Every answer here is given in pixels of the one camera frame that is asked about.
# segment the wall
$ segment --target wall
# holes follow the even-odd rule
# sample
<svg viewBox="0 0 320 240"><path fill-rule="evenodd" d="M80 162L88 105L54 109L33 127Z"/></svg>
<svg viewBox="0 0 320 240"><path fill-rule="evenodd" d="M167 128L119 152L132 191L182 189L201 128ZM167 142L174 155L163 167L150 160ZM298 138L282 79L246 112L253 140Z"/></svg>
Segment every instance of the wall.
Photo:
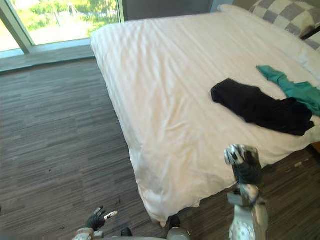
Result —
<svg viewBox="0 0 320 240"><path fill-rule="evenodd" d="M257 0L234 0L234 5L248 10L255 2L257 2ZM303 2L320 9L320 0L303 0Z"/></svg>
<svg viewBox="0 0 320 240"><path fill-rule="evenodd" d="M123 0L127 20L209 13L213 0Z"/></svg>

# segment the trees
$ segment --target trees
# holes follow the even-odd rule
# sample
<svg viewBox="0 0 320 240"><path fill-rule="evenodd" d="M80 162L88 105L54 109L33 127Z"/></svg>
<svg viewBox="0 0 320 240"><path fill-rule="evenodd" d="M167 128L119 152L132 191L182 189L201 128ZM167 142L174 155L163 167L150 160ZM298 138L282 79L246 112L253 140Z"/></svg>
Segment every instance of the trees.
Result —
<svg viewBox="0 0 320 240"><path fill-rule="evenodd" d="M53 15L58 22L57 14L67 11L73 14L72 9L84 22L92 23L87 30L88 37L96 29L119 21L116 0L39 0L29 10L21 11L19 16L31 31L53 24L54 21L50 21Z"/></svg>

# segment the gray and white checkered pillowcase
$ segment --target gray and white checkered pillowcase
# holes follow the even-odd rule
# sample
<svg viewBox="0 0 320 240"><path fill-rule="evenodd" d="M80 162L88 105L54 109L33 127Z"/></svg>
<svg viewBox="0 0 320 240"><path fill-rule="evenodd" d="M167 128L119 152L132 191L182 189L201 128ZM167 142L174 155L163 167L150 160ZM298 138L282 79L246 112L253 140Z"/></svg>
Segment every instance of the gray and white checkered pillowcase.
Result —
<svg viewBox="0 0 320 240"><path fill-rule="evenodd" d="M303 1L259 0L249 11L299 37L320 26L320 9Z"/></svg>
<svg viewBox="0 0 320 240"><path fill-rule="evenodd" d="M320 54L320 32L304 41Z"/></svg>

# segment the metal robotic arm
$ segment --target metal robotic arm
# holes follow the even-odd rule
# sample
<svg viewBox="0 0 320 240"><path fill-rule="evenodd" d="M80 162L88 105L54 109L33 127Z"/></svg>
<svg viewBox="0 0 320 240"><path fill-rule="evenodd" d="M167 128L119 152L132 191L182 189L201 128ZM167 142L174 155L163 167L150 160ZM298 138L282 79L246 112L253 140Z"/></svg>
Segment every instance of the metal robotic arm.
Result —
<svg viewBox="0 0 320 240"><path fill-rule="evenodd" d="M233 144L224 150L225 162L238 179L236 190L227 194L234 205L234 219L229 230L231 240L264 240L268 228L266 201L257 187L262 181L258 150Z"/></svg>

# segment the black clothing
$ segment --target black clothing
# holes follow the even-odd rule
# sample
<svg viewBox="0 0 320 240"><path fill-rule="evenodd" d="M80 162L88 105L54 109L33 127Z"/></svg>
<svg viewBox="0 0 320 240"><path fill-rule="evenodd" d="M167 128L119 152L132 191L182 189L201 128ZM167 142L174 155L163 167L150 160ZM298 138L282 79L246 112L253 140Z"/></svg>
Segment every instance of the black clothing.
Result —
<svg viewBox="0 0 320 240"><path fill-rule="evenodd" d="M260 88L244 85L230 78L211 89L212 100L227 107L247 123L282 133L303 136L314 127L312 112L290 97L275 100Z"/></svg>

